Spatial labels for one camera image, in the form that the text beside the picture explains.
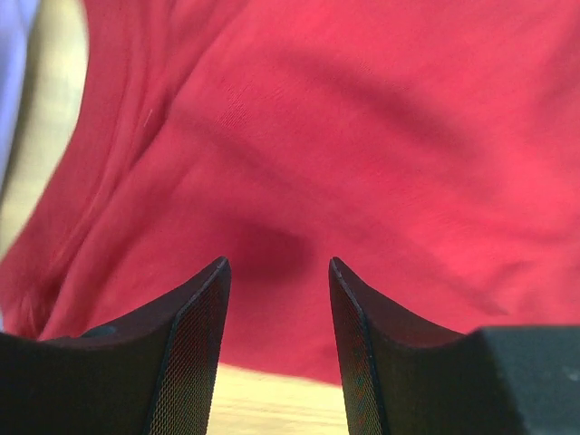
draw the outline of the red fabric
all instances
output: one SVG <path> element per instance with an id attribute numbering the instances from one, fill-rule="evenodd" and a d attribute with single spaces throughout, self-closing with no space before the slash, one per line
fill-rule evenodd
<path id="1" fill-rule="evenodd" d="M 580 320 L 576 1 L 86 0 L 81 117 L 0 266 L 13 334 L 147 303 L 217 256 L 222 361 L 339 382 L 341 256 L 418 314 Z"/>

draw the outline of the red shirt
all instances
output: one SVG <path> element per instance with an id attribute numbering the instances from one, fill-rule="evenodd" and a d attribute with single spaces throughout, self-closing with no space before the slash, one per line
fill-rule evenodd
<path id="1" fill-rule="evenodd" d="M 580 320 L 576 1 L 85 0 L 81 116 L 0 265 L 81 334 L 233 267 L 222 362 L 339 382 L 331 256 L 434 322 Z"/>

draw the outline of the wooden table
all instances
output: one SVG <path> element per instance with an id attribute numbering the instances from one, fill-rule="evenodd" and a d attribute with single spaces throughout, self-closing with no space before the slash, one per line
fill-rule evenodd
<path id="1" fill-rule="evenodd" d="M 0 203 L 0 258 L 34 209 L 78 117 L 88 53 L 77 2 L 44 0 L 34 28 Z M 220 365 L 208 433 L 346 434 L 343 394 L 331 385 Z"/>

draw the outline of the wooden surface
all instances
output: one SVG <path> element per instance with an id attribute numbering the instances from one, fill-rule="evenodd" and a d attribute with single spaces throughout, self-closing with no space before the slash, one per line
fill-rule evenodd
<path id="1" fill-rule="evenodd" d="M 73 132 L 87 55 L 82 7 L 76 0 L 44 0 L 30 42 L 0 204 L 0 258 L 34 209 Z M 343 394 L 335 386 L 220 365 L 208 433 L 345 435 Z"/>

